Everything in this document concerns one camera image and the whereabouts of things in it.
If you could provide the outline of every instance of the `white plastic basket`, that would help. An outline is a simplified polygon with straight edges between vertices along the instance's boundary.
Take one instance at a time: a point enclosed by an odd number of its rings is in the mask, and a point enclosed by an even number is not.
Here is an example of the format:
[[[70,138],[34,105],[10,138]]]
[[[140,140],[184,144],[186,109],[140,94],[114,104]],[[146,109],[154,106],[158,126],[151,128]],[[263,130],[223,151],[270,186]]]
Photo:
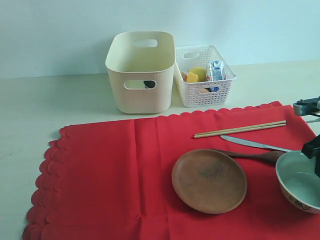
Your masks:
[[[184,46],[175,48],[176,65],[174,79],[182,103],[187,108],[205,105],[222,105],[227,101],[235,73],[212,45]],[[180,71],[187,73],[193,67],[207,68],[210,61],[224,61],[225,80],[188,83],[183,81]],[[215,92],[200,93],[200,89],[218,88]]]
[[[105,60],[117,108],[127,114],[157,114],[171,105],[175,44],[160,31],[117,35]],[[153,81],[153,88],[128,88],[128,81]]]

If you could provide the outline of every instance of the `ceramic bowl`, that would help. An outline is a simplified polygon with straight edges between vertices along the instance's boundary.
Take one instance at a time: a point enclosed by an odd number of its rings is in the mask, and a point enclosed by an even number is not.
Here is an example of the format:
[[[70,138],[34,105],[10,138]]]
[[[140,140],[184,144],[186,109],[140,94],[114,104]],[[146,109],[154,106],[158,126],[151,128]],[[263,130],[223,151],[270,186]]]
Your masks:
[[[315,174],[316,159],[301,151],[286,152],[275,165],[284,196],[297,208],[320,214],[320,177]]]
[[[247,193],[241,166],[224,153],[196,149],[182,155],[171,174],[172,185],[189,207],[207,214],[235,209]]]

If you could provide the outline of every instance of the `plate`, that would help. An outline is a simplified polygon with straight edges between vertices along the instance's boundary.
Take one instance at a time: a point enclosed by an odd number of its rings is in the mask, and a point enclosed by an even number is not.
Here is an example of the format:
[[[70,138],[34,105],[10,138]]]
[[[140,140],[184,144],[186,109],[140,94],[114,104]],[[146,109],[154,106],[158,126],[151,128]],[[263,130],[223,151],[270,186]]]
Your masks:
[[[171,180],[180,199],[207,214],[222,214],[244,200],[248,183],[241,166],[224,153],[195,149],[174,164]]]

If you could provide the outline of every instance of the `wooden chopstick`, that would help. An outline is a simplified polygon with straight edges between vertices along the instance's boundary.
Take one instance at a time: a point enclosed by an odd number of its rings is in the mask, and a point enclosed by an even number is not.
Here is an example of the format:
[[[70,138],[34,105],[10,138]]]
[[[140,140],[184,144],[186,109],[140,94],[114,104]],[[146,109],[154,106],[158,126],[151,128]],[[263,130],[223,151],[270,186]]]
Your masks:
[[[213,137],[213,136],[225,135],[225,134],[235,134],[235,133],[256,131],[261,129],[270,129],[270,128],[282,127],[285,125],[286,125],[285,120],[274,121],[274,122],[268,122],[268,123],[257,124],[252,126],[241,126],[241,127],[222,129],[217,131],[201,132],[201,133],[196,133],[193,137],[195,139],[198,139],[198,138]]]

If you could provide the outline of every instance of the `patterned bowl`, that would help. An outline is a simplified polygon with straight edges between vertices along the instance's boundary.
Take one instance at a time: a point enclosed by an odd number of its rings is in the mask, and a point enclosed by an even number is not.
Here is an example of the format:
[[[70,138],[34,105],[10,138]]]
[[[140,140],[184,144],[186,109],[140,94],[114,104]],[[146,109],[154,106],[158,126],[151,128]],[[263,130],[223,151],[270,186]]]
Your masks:
[[[301,151],[286,152],[275,165],[283,195],[297,208],[320,214],[320,177],[315,174],[316,159]]]

